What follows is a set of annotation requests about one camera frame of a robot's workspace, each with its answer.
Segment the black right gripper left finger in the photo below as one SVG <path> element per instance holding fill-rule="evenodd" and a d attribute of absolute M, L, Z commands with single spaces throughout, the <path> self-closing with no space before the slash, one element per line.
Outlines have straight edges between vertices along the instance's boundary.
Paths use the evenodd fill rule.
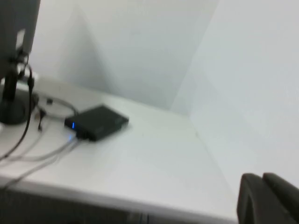
<path fill-rule="evenodd" d="M 240 224 L 294 223 L 263 176 L 251 173 L 242 175 L 236 212 Z"/>

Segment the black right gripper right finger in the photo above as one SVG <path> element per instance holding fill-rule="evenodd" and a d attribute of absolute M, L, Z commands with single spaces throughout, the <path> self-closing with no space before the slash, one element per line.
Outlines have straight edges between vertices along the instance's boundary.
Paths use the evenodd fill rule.
<path fill-rule="evenodd" d="M 299 189 L 275 173 L 264 173 L 263 180 L 290 216 L 299 223 Z"/>

